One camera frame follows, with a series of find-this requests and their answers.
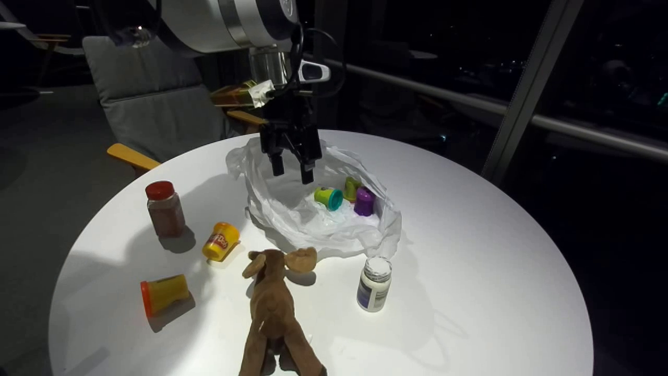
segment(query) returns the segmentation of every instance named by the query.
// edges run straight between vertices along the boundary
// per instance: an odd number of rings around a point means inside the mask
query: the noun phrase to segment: small bottle
[[[363,266],[356,303],[366,311],[379,311],[390,291],[392,263],[385,257],[369,257]]]
[[[178,239],[185,233],[181,200],[172,193],[171,182],[155,182],[145,187],[147,213],[158,239]]]
[[[238,245],[238,236],[239,236],[238,228],[233,228],[232,224],[225,224],[225,221],[215,224],[212,235],[203,247],[207,263],[222,262],[232,253],[232,249]]]

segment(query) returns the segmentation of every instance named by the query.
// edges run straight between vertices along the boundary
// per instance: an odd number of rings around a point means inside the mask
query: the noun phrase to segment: spice jar
[[[161,239],[174,239],[185,233],[185,219],[181,212],[181,200],[172,191],[171,182],[155,182],[145,187],[147,213],[155,235]]]
[[[385,303],[392,277],[392,263],[385,257],[369,257],[363,266],[356,303],[366,311],[379,311]]]

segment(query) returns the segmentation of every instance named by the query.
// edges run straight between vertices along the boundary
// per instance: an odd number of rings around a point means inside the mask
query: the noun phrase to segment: bottle cap
[[[162,182],[155,182],[145,187],[145,196],[150,200],[164,200],[172,195],[172,187],[171,182],[162,179]]]
[[[392,263],[385,257],[373,255],[366,260],[363,270],[372,281],[385,282],[385,281],[390,281]]]

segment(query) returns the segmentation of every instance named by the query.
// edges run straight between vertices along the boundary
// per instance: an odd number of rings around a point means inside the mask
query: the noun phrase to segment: plush reindeer
[[[244,270],[244,277],[257,277],[251,296],[251,332],[244,346],[239,376],[273,375],[279,358],[282,369],[301,376],[326,376],[328,369],[315,358],[298,321],[294,319],[292,294],[284,282],[286,266],[290,271],[305,275],[316,263],[315,249],[298,249],[292,253],[263,251],[247,253],[252,260]]]

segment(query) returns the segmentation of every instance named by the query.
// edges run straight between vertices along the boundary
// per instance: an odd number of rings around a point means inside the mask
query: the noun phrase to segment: metal railing
[[[574,27],[574,22],[583,8],[583,0],[553,0],[548,6],[541,34],[534,41],[534,48],[525,61],[525,71],[518,84],[518,91],[509,105],[494,102],[490,99],[459,94],[443,91],[435,85],[419,84],[406,77],[387,76],[366,67],[347,64],[347,71],[353,76],[378,80],[390,85],[406,87],[432,99],[448,101],[467,108],[485,110],[492,115],[502,115],[502,123],[497,131],[497,141],[485,159],[485,178],[492,182],[502,179],[519,141],[523,139],[525,125],[536,125],[548,131],[566,134],[577,141],[603,144],[637,157],[652,159],[668,163],[668,144],[640,139],[634,134],[615,131],[604,125],[574,123],[563,120],[553,120],[547,115],[536,115],[536,105],[542,97],[542,91],[553,73],[553,67],[563,50],[563,44]]]

